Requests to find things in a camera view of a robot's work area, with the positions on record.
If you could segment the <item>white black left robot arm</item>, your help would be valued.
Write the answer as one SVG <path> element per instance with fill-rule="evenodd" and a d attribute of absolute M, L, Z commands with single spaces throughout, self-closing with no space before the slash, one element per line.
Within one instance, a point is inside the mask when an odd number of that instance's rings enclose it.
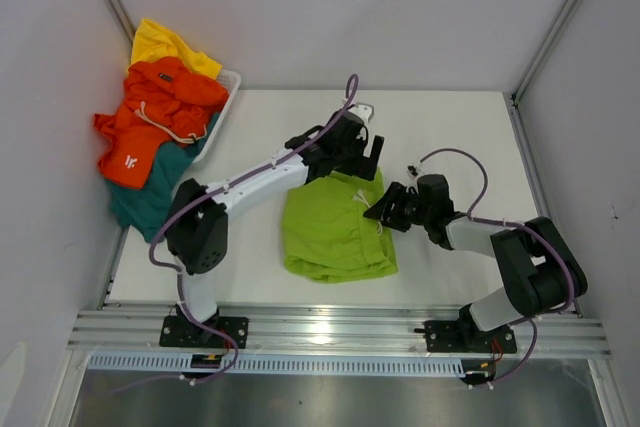
<path fill-rule="evenodd" d="M 271 197 L 304 186 L 333 172 L 374 179 L 384 138 L 368 135 L 374 108 L 364 103 L 336 112 L 325 126 L 291 138 L 275 156 L 244 173 L 206 185 L 184 181 L 169 211 L 164 234 L 180 269 L 179 302 L 190 315 L 182 335 L 197 347 L 216 337 L 218 303 L 213 274 L 227 254 L 229 224 Z"/>

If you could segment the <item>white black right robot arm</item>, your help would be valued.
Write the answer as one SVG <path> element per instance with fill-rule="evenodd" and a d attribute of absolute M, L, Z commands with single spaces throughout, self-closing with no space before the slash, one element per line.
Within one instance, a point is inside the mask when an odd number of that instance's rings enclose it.
<path fill-rule="evenodd" d="M 489 343 L 494 330 L 558 311 L 588 290 L 584 271 L 551 219 L 517 223 L 458 211 L 440 174 L 423 175 L 414 187 L 392 183 L 364 216 L 399 232 L 420 226 L 445 250 L 496 261 L 502 287 L 459 313 L 456 336 L 468 350 Z"/>

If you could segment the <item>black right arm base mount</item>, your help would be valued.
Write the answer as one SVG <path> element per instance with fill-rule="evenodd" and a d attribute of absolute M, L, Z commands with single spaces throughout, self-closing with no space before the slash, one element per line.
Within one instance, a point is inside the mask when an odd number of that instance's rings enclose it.
<path fill-rule="evenodd" d="M 482 331 L 470 315 L 460 314 L 457 320 L 427 320 L 413 332 L 422 336 L 430 353 L 517 352 L 515 334 L 510 327 L 503 325 Z"/>

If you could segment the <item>lime green shorts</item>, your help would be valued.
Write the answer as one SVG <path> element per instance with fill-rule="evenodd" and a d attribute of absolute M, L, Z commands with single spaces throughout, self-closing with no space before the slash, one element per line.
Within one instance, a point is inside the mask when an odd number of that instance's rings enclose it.
<path fill-rule="evenodd" d="M 322 284 L 397 274 L 391 231 L 364 216 L 384 192 L 380 170 L 372 181 L 333 172 L 289 190 L 281 217 L 286 270 Z"/>

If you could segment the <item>yellow shorts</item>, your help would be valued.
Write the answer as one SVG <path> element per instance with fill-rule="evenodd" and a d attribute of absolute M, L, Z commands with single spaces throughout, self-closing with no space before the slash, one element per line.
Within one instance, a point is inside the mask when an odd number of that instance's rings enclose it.
<path fill-rule="evenodd" d="M 193 50 L 178 34 L 163 25 L 143 18 L 134 34 L 130 64 L 153 63 L 164 57 L 177 57 L 191 71 L 216 79 L 222 65 L 206 53 Z"/>

